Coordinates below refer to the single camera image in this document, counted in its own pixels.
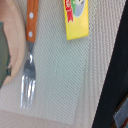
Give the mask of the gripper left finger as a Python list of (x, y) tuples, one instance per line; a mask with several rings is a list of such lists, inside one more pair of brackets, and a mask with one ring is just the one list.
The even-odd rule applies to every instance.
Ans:
[(0, 22), (0, 87), (3, 85), (6, 77), (11, 75), (12, 66), (10, 65), (10, 59), (9, 46), (4, 32), (4, 23)]

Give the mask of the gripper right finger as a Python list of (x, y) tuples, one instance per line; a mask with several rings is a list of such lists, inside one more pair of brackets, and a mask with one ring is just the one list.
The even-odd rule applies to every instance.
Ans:
[(119, 107), (119, 110), (114, 114), (114, 121), (117, 128), (121, 128), (128, 118), (128, 97)]

